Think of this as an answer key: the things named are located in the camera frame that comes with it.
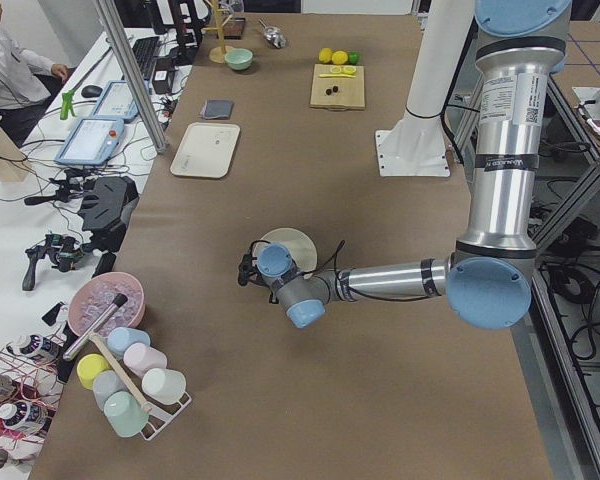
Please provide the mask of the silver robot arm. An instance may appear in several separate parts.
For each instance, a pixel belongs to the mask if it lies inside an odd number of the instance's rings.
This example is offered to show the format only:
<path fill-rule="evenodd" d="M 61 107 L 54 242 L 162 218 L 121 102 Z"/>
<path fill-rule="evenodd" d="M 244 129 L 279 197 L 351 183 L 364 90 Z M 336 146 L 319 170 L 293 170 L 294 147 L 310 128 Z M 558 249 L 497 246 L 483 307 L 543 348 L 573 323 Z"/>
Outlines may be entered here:
<path fill-rule="evenodd" d="M 358 269 L 301 269 L 287 247 L 254 241 L 238 268 L 241 285 L 268 289 L 299 328 L 332 301 L 413 302 L 445 296 L 465 322 L 507 328 L 527 313 L 536 247 L 527 233 L 549 76 L 563 63 L 567 1 L 438 1 L 432 4 L 404 117 L 376 142 L 383 175 L 431 176 L 443 167 L 435 116 L 478 27 L 483 76 L 469 221 L 444 260 Z"/>

